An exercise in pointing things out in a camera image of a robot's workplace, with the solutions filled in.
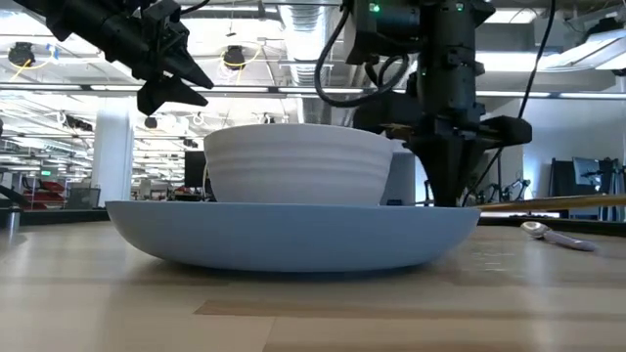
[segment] desk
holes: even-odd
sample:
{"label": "desk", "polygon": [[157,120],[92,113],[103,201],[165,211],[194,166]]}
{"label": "desk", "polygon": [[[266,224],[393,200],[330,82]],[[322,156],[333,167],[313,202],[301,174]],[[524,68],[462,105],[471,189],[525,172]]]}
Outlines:
{"label": "desk", "polygon": [[626,351],[626,240],[600,254],[486,227],[385,275],[274,276],[152,258],[111,223],[0,246],[3,351]]}

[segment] blue plate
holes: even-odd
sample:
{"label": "blue plate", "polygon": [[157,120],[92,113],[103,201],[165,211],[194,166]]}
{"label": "blue plate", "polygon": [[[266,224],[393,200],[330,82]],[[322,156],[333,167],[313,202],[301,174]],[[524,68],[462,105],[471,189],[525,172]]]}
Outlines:
{"label": "blue plate", "polygon": [[472,208],[111,201],[132,245],[217,269],[348,272],[426,263],[466,239]]}

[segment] wooden stick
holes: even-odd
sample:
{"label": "wooden stick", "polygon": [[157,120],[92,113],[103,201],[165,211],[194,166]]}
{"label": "wooden stick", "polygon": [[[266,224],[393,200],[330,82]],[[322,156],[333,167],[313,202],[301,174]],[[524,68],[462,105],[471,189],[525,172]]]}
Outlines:
{"label": "wooden stick", "polygon": [[626,195],[540,198],[479,205],[482,211],[564,210],[592,206],[626,206]]}

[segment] table surface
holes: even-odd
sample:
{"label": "table surface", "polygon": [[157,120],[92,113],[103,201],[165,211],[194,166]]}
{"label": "table surface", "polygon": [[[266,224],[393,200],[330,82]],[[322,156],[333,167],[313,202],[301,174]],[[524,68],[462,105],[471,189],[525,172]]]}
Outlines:
{"label": "table surface", "polygon": [[111,223],[2,236],[2,351],[626,351],[617,238],[586,253],[484,227],[421,268],[284,276],[167,263]]}

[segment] ribbed bowl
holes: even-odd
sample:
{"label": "ribbed bowl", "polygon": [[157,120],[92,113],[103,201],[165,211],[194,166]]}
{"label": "ribbed bowl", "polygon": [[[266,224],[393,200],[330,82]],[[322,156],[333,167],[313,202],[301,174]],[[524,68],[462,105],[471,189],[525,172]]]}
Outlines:
{"label": "ribbed bowl", "polygon": [[346,127],[264,124],[213,132],[204,153],[218,201],[374,205],[393,144]]}

